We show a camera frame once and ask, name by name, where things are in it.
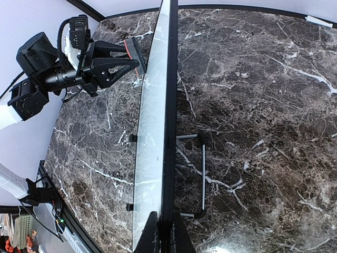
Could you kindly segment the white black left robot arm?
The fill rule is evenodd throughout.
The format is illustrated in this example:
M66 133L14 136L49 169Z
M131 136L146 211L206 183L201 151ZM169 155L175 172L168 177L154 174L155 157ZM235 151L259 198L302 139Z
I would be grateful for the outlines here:
M88 32L69 31L53 47L41 32L29 39L17 53L17 61L27 78L15 81L10 94L1 103L8 117L1 129L26 121L39 114L49 102L49 94L59 96L69 87L80 86L89 96L96 97L98 89L106 89L121 77L135 70L146 72L143 55L135 38L124 40L123 45L92 41Z

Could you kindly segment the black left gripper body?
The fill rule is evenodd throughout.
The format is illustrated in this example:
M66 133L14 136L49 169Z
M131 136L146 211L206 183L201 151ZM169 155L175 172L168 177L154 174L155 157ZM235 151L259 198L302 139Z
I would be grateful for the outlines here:
M71 43L66 44L68 53L57 43L59 61L44 72L47 91L59 94L62 89L79 85L89 96L98 96L98 79L94 74L93 60L98 57L98 42L90 42L87 49L77 52Z

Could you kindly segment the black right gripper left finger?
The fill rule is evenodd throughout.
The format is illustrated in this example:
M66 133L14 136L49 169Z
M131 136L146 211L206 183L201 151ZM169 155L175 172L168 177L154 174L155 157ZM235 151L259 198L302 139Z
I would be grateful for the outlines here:
M159 253L160 239L158 231L157 212L152 211L147 219L140 239L134 250L135 253Z

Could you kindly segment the black left corner post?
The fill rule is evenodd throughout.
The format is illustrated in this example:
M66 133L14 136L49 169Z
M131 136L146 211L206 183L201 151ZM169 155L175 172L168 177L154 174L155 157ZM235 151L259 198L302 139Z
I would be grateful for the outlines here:
M97 22L101 22L106 19L106 17L103 14L101 14L99 11L97 11L95 8L93 8L83 0L66 0L66 1Z

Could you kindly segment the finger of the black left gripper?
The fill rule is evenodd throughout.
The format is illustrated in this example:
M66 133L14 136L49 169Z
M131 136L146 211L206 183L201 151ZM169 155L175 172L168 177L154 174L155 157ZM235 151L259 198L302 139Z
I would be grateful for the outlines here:
M91 71L98 82L98 86L105 89L138 66L137 60L101 57L92 60Z
M116 58L125 59L129 58L129 55L124 46L116 45L104 41L96 41L94 43L93 58Z

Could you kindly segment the white whiteboard black frame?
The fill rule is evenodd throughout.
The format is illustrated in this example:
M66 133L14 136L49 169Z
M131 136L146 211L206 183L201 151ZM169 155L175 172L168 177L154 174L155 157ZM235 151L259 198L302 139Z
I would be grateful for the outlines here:
M174 23L178 2L162 1L142 82L134 176L132 251L146 231L146 223L158 221L162 212L169 50L174 47Z

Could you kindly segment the red bone-shaped eraser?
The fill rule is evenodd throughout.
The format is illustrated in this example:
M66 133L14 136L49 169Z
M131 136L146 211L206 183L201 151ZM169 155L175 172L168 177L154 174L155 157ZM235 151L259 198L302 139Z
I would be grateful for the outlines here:
M131 37L125 39L124 45L129 58L138 62L138 66L135 68L136 74L138 76L144 75L147 71L147 68L145 64L145 59L140 51L136 38Z

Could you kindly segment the black right whiteboard foot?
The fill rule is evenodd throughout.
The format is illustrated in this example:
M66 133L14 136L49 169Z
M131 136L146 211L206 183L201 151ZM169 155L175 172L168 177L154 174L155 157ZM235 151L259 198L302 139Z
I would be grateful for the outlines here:
M131 212L134 210L134 205L132 203L126 204L126 211Z

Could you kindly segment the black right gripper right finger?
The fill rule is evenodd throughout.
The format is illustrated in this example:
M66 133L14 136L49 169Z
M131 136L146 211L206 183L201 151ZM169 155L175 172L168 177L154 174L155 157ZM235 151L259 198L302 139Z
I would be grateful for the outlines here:
M196 253L189 237L186 225L179 212L173 213L173 222L170 235L171 253Z

